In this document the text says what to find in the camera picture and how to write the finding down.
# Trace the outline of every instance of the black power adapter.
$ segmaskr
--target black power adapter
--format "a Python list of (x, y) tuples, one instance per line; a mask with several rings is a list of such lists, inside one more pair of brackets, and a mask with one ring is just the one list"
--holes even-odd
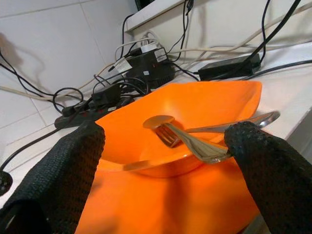
[(239, 58), (209, 63), (198, 70), (200, 80), (220, 79), (216, 77), (223, 74), (225, 75), (222, 76), (221, 79), (253, 75), (260, 68), (259, 54), (255, 55), (251, 60), (249, 60), (243, 68), (239, 69), (235, 73), (231, 73), (231, 71), (235, 70), (236, 67), (240, 66), (248, 57), (249, 56), (243, 56)]

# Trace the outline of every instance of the black textured pad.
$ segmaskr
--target black textured pad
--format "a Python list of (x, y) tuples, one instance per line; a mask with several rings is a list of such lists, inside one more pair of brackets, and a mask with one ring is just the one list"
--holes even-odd
[(104, 131), (84, 122), (62, 137), (26, 175), (0, 213), (21, 202), (37, 202), (52, 233), (74, 233), (104, 146)]
[(250, 122), (225, 132), (250, 193), (273, 234), (312, 233), (312, 165), (285, 140)]

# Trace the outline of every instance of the white shelf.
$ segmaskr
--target white shelf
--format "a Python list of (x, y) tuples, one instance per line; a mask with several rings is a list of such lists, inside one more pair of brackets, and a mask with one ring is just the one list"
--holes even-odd
[(155, 0), (142, 10), (128, 18), (125, 32), (129, 32), (153, 18), (183, 3), (183, 0)]

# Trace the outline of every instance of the orange plate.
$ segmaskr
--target orange plate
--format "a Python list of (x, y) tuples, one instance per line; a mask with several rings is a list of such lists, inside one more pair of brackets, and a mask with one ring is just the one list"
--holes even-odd
[[(253, 81), (169, 84), (98, 120), (106, 143), (77, 233), (235, 234), (248, 225), (258, 210), (233, 159), (198, 167), (185, 146), (167, 148), (142, 123), (154, 115), (172, 115), (184, 128), (240, 120), (254, 114), (260, 94)], [(170, 178), (123, 171), (142, 160), (148, 167), (136, 172), (152, 176), (197, 168)]]

